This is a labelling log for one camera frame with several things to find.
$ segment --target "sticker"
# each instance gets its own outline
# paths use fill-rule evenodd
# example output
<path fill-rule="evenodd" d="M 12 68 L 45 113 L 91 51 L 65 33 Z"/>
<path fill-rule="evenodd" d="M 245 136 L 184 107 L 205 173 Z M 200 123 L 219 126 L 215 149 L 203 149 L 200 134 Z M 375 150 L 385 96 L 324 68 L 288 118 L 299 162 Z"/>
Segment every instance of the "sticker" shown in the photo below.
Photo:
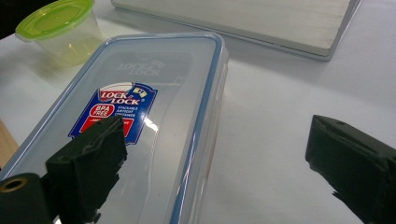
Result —
<path fill-rule="evenodd" d="M 96 121 L 122 115 L 126 144 L 136 144 L 156 95 L 156 90 L 140 83 L 121 82 L 105 86 L 93 95 L 69 137 L 75 138 Z"/>

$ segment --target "lime green lid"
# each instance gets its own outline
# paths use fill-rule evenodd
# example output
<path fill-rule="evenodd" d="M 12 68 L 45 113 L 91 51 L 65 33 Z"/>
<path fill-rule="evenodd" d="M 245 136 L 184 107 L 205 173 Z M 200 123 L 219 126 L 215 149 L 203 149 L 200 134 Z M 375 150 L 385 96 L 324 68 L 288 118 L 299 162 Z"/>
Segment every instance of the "lime green lid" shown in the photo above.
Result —
<path fill-rule="evenodd" d="M 16 33 L 24 40 L 41 40 L 63 34 L 90 14 L 93 0 L 58 0 L 26 17 Z"/>

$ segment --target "plastic container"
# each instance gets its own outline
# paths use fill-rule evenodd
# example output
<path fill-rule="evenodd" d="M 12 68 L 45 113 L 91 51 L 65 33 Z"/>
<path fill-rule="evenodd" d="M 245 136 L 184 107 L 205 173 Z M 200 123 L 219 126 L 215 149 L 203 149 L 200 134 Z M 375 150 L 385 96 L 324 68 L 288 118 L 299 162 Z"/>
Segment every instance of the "plastic container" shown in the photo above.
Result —
<path fill-rule="evenodd" d="M 128 159 L 98 223 L 196 223 L 227 62 L 223 40 L 213 33 L 107 40 L 0 172 L 0 179 L 26 172 L 43 175 L 45 161 L 72 136 L 96 119 L 121 114 Z"/>
<path fill-rule="evenodd" d="M 93 0 L 59 0 L 26 17 L 16 36 L 34 41 L 68 65 L 85 63 L 102 44 Z"/>

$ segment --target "small round container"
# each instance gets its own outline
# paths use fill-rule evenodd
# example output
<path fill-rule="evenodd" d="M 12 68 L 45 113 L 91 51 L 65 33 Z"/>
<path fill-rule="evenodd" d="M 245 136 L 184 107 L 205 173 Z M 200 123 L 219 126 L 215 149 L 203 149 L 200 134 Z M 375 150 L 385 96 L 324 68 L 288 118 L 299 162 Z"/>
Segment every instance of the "small round container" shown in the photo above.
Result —
<path fill-rule="evenodd" d="M 86 62 L 102 44 L 93 0 L 58 0 L 26 17 L 16 36 L 34 41 L 68 65 Z"/>

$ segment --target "white table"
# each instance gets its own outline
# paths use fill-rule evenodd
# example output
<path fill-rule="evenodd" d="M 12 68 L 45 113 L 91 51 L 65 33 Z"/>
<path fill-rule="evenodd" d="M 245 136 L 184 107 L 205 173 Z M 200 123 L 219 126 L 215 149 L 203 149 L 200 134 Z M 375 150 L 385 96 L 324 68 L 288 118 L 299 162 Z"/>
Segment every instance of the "white table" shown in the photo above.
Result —
<path fill-rule="evenodd" d="M 363 0 L 328 63 L 225 37 L 230 51 L 201 223 L 361 223 L 304 160 L 312 116 L 396 147 L 396 2 Z M 104 37 L 196 31 L 97 0 Z M 0 119 L 21 144 L 80 66 L 14 35 L 0 41 Z"/>

